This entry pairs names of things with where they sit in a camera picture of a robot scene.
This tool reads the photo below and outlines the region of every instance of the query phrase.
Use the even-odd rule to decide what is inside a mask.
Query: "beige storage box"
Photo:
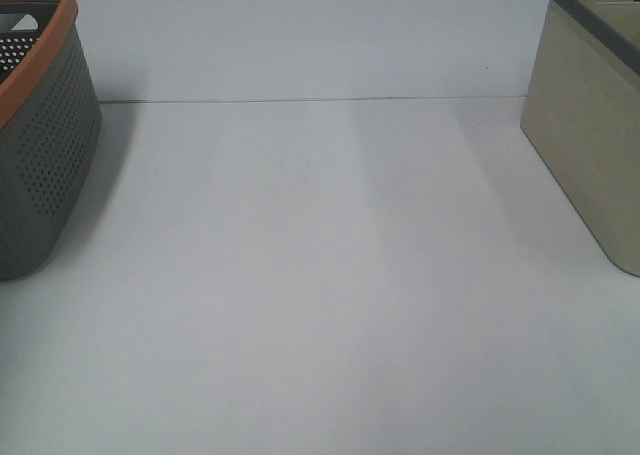
[[[551,0],[522,128],[611,261],[640,276],[640,3]]]

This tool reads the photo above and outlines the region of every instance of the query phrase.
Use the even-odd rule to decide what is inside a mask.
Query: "plastic container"
[[[87,175],[101,113],[75,0],[0,0],[36,29],[0,33],[0,280],[51,253]]]
[[[605,253],[640,275],[640,3],[551,0],[522,128]]]

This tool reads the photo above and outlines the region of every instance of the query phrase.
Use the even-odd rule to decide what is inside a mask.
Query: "white surface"
[[[547,0],[79,0],[103,100],[524,95]]]
[[[105,106],[1,286],[1,453],[635,453],[638,280],[521,105]]]

